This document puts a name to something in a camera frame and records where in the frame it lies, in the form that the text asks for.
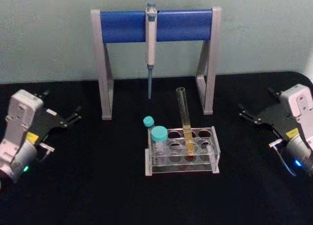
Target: black table surface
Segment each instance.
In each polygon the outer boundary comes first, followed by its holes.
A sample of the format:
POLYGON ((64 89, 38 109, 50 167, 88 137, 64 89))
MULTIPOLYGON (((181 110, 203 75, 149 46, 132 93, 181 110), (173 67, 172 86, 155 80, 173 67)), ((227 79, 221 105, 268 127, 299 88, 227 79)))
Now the black table surface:
POLYGON ((101 120, 96 81, 1 85, 3 120, 19 89, 49 89, 47 108, 67 116, 81 105, 83 119, 51 135, 56 151, 1 196, 0 224, 313 224, 313 180, 301 170, 292 177, 268 147, 276 137, 238 116, 238 103, 258 113, 275 104, 268 87, 298 83, 313 88, 295 72, 217 76, 214 114, 203 115, 194 77, 154 79, 151 101, 146 80, 117 80, 111 121, 101 120), (191 125, 216 128, 219 174, 144 175, 142 119, 179 128, 177 87, 186 88, 191 125))

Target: yellow label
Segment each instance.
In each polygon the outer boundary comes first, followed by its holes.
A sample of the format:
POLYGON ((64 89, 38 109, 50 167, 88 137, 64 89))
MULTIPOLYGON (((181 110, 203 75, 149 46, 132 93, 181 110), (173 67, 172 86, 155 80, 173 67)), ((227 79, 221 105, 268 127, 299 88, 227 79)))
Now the yellow label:
POLYGON ((299 134, 299 131, 298 131, 298 128, 294 128, 293 130, 289 131, 286 133, 286 135, 288 136, 288 138, 293 138, 295 137, 296 135, 299 134))
POLYGON ((32 144, 34 144, 37 141, 38 138, 39 138, 38 135, 35 135, 35 134, 31 133, 31 132, 27 132, 26 140, 28 140, 32 144))

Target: white wall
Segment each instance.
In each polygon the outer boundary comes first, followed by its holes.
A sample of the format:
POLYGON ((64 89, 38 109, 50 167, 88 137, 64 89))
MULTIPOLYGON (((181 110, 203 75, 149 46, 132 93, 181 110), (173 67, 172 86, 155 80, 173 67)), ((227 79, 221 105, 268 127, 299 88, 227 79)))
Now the white wall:
MULTIPOLYGON (((0 0, 0 83, 96 79, 89 10, 150 0, 0 0)), ((313 79, 312 0, 152 0, 223 8, 218 73, 294 70, 313 79)), ((161 43, 154 76, 196 72, 200 42, 161 43)), ((144 44, 109 45, 116 78, 146 77, 144 44)))

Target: green led light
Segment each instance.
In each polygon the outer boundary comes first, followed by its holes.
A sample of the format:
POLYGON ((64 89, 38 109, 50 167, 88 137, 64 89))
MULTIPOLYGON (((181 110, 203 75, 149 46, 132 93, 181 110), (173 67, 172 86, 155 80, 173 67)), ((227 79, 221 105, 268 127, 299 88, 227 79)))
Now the green led light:
POLYGON ((25 168, 23 169, 23 172, 26 172, 28 170, 28 165, 25 166, 25 168))

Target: glass test tube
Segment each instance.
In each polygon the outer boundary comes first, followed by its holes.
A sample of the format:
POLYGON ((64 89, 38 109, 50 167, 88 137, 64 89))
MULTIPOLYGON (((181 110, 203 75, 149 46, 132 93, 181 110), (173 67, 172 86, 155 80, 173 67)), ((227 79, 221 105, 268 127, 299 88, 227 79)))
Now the glass test tube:
POLYGON ((184 87, 179 87, 176 89, 177 99, 179 104, 180 118, 182 123, 182 128, 184 132, 184 138, 186 143, 186 150, 189 155, 195 153, 195 147, 192 140, 191 125, 189 120, 189 112, 186 98, 186 90, 184 87))

